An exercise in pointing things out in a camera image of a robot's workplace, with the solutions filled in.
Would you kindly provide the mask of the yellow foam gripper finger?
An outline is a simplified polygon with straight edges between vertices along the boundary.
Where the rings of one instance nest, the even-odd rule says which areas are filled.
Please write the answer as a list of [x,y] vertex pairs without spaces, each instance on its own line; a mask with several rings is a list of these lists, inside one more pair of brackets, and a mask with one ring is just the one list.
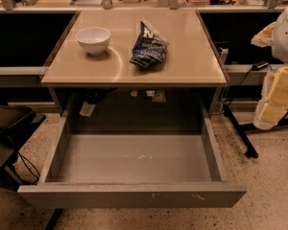
[[270,130],[288,112],[288,64],[277,71],[269,70],[264,78],[261,100],[258,102],[253,124]]

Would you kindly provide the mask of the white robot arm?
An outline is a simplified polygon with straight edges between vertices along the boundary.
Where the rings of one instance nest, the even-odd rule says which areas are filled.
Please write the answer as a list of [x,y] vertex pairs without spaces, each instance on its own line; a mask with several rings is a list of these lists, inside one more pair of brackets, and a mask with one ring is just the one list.
[[256,34],[251,44],[258,47],[270,46],[272,56],[284,65],[275,72],[266,74],[261,100],[258,102],[253,124],[263,130],[275,127],[288,112],[288,6],[273,22]]

